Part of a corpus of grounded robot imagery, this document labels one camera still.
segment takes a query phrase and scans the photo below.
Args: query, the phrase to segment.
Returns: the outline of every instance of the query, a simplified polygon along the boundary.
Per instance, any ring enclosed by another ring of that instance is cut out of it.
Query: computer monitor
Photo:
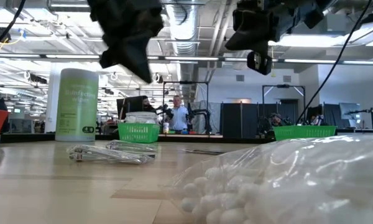
[[[126,118],[126,113],[128,112],[144,111],[144,105],[142,104],[144,98],[146,98],[146,96],[133,96],[117,99],[117,115],[119,116],[119,120]]]
[[[340,103],[341,119],[360,120],[361,113],[354,113],[360,111],[361,105],[359,103]]]

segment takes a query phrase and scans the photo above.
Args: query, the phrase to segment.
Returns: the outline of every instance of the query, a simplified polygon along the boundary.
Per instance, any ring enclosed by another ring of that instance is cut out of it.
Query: black cable
[[[18,10],[17,12],[14,14],[14,18],[12,19],[12,21],[8,24],[6,30],[4,30],[4,32],[0,35],[0,42],[3,40],[3,38],[8,34],[8,32],[10,31],[10,29],[12,28],[12,26],[14,25],[15,21],[17,20],[17,18],[19,17],[19,15],[21,14],[22,12],[22,9],[24,8],[24,4],[25,4],[26,0],[22,0],[21,3],[19,4],[19,7],[18,7]]]
[[[179,23],[179,25],[182,25],[182,24],[187,20],[187,18],[188,18],[188,12],[187,12],[187,10],[185,9],[184,5],[183,5],[183,4],[180,4],[180,3],[178,2],[178,0],[174,0],[174,1],[175,1],[175,3],[176,3],[177,5],[181,6],[182,10],[183,10],[184,13],[185,13],[184,19],[181,21],[181,23]]]
[[[341,51],[340,51],[340,54],[338,55],[335,63],[333,64],[333,66],[331,67],[331,70],[329,72],[329,74],[326,76],[325,80],[323,80],[323,83],[319,86],[319,89],[315,92],[315,94],[312,96],[312,98],[310,99],[310,101],[308,102],[308,104],[305,106],[304,108],[304,111],[301,113],[301,115],[298,117],[297,119],[297,122],[296,124],[298,124],[298,122],[301,120],[301,118],[304,116],[305,112],[307,111],[308,107],[311,105],[313,99],[318,95],[318,93],[321,91],[321,89],[323,88],[323,86],[325,85],[325,83],[328,81],[330,75],[333,73],[333,70],[334,68],[336,68],[336,65],[338,64],[338,62],[340,61],[341,59],[341,56],[343,56],[343,52],[345,50],[345,48],[347,47],[348,45],[348,42],[349,40],[351,39],[354,31],[356,30],[356,28],[358,27],[359,23],[361,22],[362,18],[365,16],[366,14],[366,11],[368,10],[368,8],[371,6],[371,3],[372,3],[372,0],[369,0],[366,4],[366,7],[365,9],[362,11],[362,14],[359,16],[359,19],[356,21],[354,27],[352,28],[351,32],[349,33],[348,37],[347,37],[347,40],[345,41],[343,47],[341,48]]]

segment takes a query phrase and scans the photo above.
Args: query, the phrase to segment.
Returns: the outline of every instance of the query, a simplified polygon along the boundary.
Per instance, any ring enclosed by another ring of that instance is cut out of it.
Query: green label
[[[61,78],[56,133],[94,136],[97,103],[98,82],[82,78]]]

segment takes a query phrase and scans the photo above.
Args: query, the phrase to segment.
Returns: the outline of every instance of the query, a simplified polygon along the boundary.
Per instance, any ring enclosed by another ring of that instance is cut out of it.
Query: cable
[[[17,10],[17,12],[14,14],[14,18],[13,18],[12,21],[8,24],[6,30],[5,30],[5,31],[0,35],[0,42],[1,42],[1,41],[3,40],[3,38],[8,34],[8,32],[10,31],[10,29],[11,29],[12,26],[14,25],[15,21],[17,20],[17,18],[18,18],[19,15],[21,14],[22,9],[24,8],[25,2],[26,2],[26,0],[22,0],[21,3],[19,4],[18,10]]]
[[[323,88],[323,86],[325,85],[325,83],[326,83],[326,82],[328,81],[328,79],[330,78],[330,75],[333,73],[334,68],[336,68],[336,65],[337,65],[338,62],[340,61],[341,56],[343,56],[343,52],[344,52],[345,48],[347,47],[349,40],[351,39],[351,37],[352,37],[354,31],[355,31],[356,28],[358,27],[358,25],[359,25],[359,23],[361,22],[362,18],[365,16],[366,11],[367,11],[368,8],[371,6],[371,3],[372,3],[372,0],[369,0],[369,1],[367,2],[365,9],[362,11],[362,14],[359,16],[359,18],[358,18],[358,20],[356,21],[354,27],[352,28],[351,32],[350,32],[349,35],[348,35],[347,40],[345,41],[343,47],[341,48],[340,54],[338,55],[338,57],[337,57],[335,63],[334,63],[333,66],[331,67],[331,70],[329,71],[329,74],[326,76],[325,80],[323,80],[323,83],[319,86],[319,89],[315,92],[315,94],[312,96],[312,98],[310,99],[310,101],[308,102],[308,104],[305,106],[303,112],[302,112],[301,115],[298,117],[296,124],[298,124],[298,122],[302,119],[302,117],[304,116],[304,114],[305,114],[305,112],[307,111],[308,107],[311,105],[313,99],[318,95],[318,93],[321,91],[321,89]]]

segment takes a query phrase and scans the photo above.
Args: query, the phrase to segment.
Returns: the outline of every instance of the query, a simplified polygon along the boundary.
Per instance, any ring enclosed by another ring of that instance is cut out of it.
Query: blue shirt
[[[181,131],[186,128],[187,126],[187,114],[188,110],[180,106],[179,108],[172,109],[173,118],[170,120],[170,129],[174,131]]]

